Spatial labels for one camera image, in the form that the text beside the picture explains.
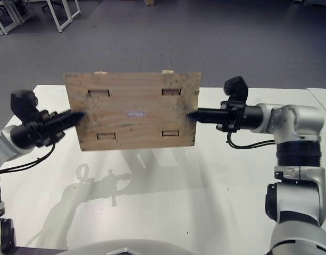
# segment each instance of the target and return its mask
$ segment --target white label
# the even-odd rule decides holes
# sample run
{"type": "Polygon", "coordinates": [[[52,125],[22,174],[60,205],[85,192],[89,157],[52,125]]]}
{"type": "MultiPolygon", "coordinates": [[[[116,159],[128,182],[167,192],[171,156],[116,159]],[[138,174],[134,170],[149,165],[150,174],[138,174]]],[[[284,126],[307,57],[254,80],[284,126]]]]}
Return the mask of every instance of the white label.
{"type": "Polygon", "coordinates": [[[128,112],[129,117],[144,117],[144,112],[128,112]]]}

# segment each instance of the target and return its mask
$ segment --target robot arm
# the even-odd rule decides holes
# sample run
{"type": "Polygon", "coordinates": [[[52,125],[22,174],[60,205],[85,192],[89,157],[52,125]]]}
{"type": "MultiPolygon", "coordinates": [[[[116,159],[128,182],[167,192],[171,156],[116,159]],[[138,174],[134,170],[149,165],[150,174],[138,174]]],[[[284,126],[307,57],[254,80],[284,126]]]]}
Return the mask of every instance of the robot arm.
{"type": "Polygon", "coordinates": [[[277,222],[271,239],[272,254],[326,254],[325,169],[320,166],[320,132],[324,118],[315,107],[258,104],[247,106],[248,88],[242,77],[228,80],[228,101],[220,109],[199,108],[189,117],[217,124],[234,133],[249,129],[274,136],[278,165],[268,185],[265,212],[277,222]]]}
{"type": "MultiPolygon", "coordinates": [[[[0,167],[32,152],[33,148],[50,146],[59,142],[64,130],[75,126],[85,115],[83,112],[66,111],[58,114],[40,112],[37,98],[32,91],[20,90],[11,96],[13,113],[22,121],[19,126],[8,126],[0,131],[0,167]]],[[[16,246],[15,230],[11,219],[1,218],[5,213],[0,188],[0,252],[7,254],[16,246]]]]}

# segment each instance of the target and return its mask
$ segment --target white table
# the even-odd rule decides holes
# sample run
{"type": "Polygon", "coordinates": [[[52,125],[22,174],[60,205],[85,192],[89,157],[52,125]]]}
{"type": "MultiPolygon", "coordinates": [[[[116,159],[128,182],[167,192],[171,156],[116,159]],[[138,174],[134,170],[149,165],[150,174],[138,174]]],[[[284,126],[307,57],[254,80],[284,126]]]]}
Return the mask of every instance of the white table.
{"type": "MultiPolygon", "coordinates": [[[[69,108],[64,86],[37,86],[35,93],[39,109],[69,108]]],[[[222,89],[201,88],[199,106],[219,107],[226,99],[222,89]]],[[[321,107],[308,90],[250,89],[247,103],[321,107]]],[[[18,123],[15,117],[9,122],[18,123]]],[[[233,135],[240,145],[270,138],[249,131],[233,135]]],[[[225,139],[215,125],[197,124],[194,147],[81,152],[71,129],[45,162],[1,176],[5,216],[14,220],[19,246],[72,249],[149,239],[195,254],[264,254],[275,225],[264,213],[266,187],[275,181],[275,146],[242,151],[225,139]],[[77,178],[78,169],[88,171],[86,182],[77,178]]],[[[3,168],[47,151],[35,149],[3,168]]]]}
{"type": "Polygon", "coordinates": [[[321,106],[326,110],[326,89],[308,88],[308,90],[320,102],[321,106]]]}

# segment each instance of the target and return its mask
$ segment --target rectangular slot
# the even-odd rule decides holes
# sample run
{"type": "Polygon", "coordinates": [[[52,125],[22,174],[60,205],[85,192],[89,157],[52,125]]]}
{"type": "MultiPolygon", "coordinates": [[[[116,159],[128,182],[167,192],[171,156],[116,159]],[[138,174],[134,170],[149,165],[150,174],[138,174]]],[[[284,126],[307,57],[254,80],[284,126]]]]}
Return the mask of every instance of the rectangular slot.
{"type": "Polygon", "coordinates": [[[108,89],[105,90],[93,89],[93,90],[88,90],[88,94],[90,97],[109,97],[110,91],[108,89]]]}
{"type": "Polygon", "coordinates": [[[178,96],[181,89],[162,89],[162,96],[178,96]]]}
{"type": "Polygon", "coordinates": [[[164,137],[178,137],[179,136],[179,130],[162,131],[162,136],[164,136],[164,137]]]}
{"type": "Polygon", "coordinates": [[[115,139],[115,133],[99,133],[97,134],[97,139],[115,139]]]}

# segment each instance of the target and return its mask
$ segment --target plywood board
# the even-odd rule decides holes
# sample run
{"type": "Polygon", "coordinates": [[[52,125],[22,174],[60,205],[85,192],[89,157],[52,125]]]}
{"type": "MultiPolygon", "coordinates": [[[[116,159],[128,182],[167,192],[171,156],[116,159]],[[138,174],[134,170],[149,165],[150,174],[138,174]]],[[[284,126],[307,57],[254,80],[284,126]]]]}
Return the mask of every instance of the plywood board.
{"type": "Polygon", "coordinates": [[[145,5],[146,6],[153,6],[154,5],[154,0],[145,0],[145,5]]]}
{"type": "Polygon", "coordinates": [[[65,74],[81,150],[193,146],[200,73],[65,74]]]}

